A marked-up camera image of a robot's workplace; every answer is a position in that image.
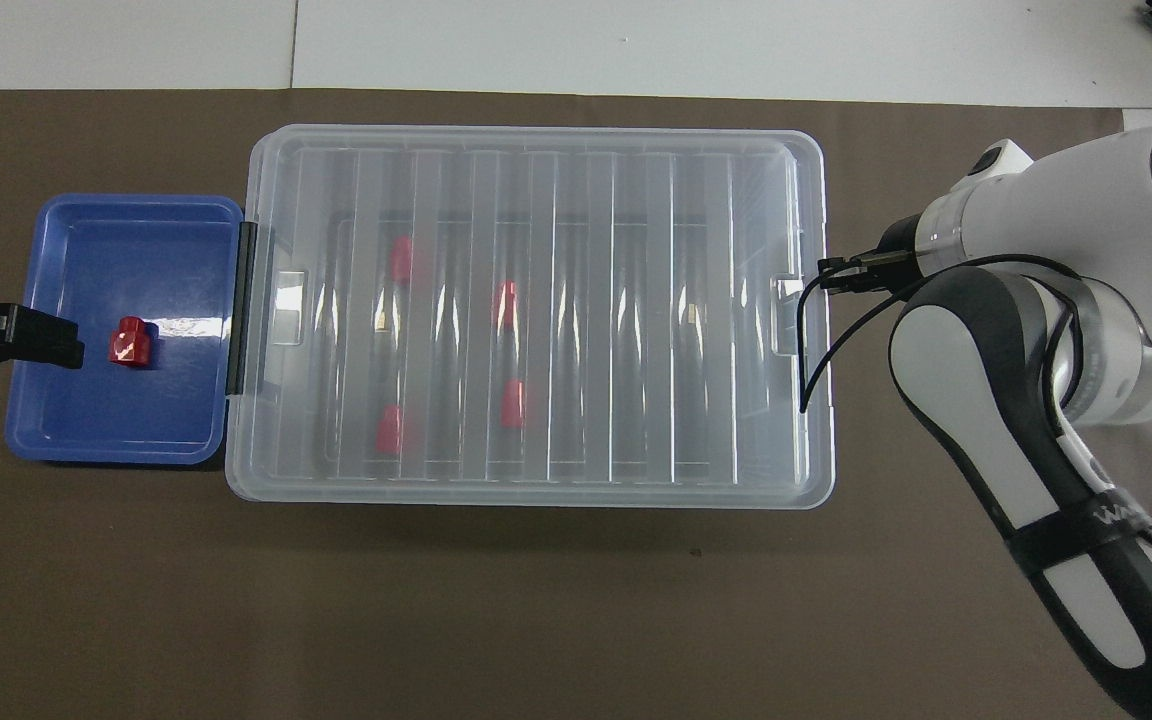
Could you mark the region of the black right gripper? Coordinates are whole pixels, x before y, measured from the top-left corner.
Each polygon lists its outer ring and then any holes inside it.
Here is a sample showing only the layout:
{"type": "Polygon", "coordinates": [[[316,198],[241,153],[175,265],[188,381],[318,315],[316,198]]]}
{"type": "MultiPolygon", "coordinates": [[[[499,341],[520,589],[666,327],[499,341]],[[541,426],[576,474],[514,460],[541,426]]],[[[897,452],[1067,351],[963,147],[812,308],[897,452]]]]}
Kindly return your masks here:
{"type": "Polygon", "coordinates": [[[833,256],[818,262],[820,288],[831,293],[896,293],[924,278],[916,259],[916,232],[922,214],[902,218],[882,232],[876,252],[861,252],[844,258],[833,256]],[[890,262],[872,266],[890,256],[890,262]]]}

